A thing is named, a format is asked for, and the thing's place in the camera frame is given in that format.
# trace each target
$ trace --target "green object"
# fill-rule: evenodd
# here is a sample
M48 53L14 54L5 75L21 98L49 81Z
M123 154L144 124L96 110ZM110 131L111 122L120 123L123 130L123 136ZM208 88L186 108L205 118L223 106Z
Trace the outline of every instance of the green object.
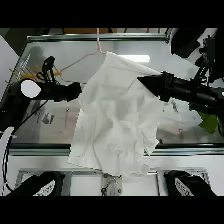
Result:
M203 120L199 124L199 127L203 128L208 133L213 134L218 126L218 120L216 115L204 114L201 112L198 112L198 114L201 116L201 119Z

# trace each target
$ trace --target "metal bracket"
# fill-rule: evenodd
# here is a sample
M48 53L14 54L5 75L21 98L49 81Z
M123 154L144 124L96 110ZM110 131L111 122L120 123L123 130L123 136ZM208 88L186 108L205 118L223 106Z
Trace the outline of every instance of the metal bracket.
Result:
M102 176L102 196L120 196L122 193L122 176Z

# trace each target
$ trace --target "glass tabletop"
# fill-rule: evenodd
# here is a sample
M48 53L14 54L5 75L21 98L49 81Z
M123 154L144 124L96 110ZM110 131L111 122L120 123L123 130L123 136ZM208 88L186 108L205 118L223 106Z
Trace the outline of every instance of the glass tabletop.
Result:
M165 35L105 34L100 35L100 41L103 51L114 52L117 55L148 55L150 61L140 62L141 64L157 71L173 73L176 77L189 80L198 70L194 64L171 54ZM36 74L41 71L44 60L49 56L55 58L54 65L61 71L82 56L95 51L95 35L28 37L11 82L20 79L24 72ZM87 83L99 69L104 58L105 55L100 53L88 56L64 70L61 76L56 76L56 80L62 85L68 85L68 81ZM213 86L224 87L224 84L222 80L217 80ZM40 104L40 101L32 101L27 115ZM13 144L70 145L79 109L77 100L59 103L49 101L17 131L17 138L13 139ZM190 111L187 102L171 98L169 103L164 103L163 116L157 130L157 139L160 142L157 148L162 148L163 145L170 148L178 145L184 148L186 144L196 146L199 143L224 143L224 138L220 136L217 128L214 133L209 133L201 127L201 123L201 116L197 111Z

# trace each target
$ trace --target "clothes hanger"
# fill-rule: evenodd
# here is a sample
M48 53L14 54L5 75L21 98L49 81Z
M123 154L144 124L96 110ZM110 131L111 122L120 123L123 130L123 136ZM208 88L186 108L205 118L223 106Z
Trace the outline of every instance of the clothes hanger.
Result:
M80 59L78 59L77 61L73 62L72 64L66 66L65 68L61 69L62 71L65 71L66 69L72 67L73 65L77 64L78 62L84 60L86 57L91 56L91 55L95 55L97 52L100 52L101 54L106 54L106 52L103 52L101 49L101 45L100 45L100 37L99 37L99 28L96 28L97 30L97 50L94 53L90 53L90 54L86 54L83 57L81 57Z

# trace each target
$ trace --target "white round component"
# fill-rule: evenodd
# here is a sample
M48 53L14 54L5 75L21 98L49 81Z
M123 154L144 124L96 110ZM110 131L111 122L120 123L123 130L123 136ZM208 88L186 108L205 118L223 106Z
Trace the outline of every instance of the white round component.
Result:
M41 88L32 80L24 80L21 83L21 91L26 97L34 98L41 92Z

